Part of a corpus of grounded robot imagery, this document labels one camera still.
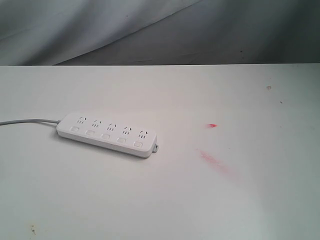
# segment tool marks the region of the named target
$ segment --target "white table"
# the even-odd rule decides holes
[[[320,239],[320,64],[3,66],[0,83],[0,121],[90,112],[159,143],[140,159],[0,126],[2,240]]]

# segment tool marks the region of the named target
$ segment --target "white tabletop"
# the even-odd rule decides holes
[[[0,121],[89,112],[159,143],[140,159],[0,126],[2,240],[320,239],[320,64],[4,66],[0,83]]]

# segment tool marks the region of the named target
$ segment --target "gray cable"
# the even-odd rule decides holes
[[[23,123],[51,123],[58,124],[60,121],[48,120],[48,119],[22,119],[22,120],[13,120],[13,121],[0,121],[0,126],[8,124],[23,124]]]

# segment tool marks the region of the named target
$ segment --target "white power strip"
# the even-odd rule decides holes
[[[158,150],[153,130],[100,119],[83,113],[70,113],[56,127],[64,138],[106,149],[148,158]]]

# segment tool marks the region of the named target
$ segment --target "power strip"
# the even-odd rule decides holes
[[[148,158],[158,150],[157,135],[153,130],[89,114],[70,113],[59,122],[56,130],[64,138],[141,158]]]

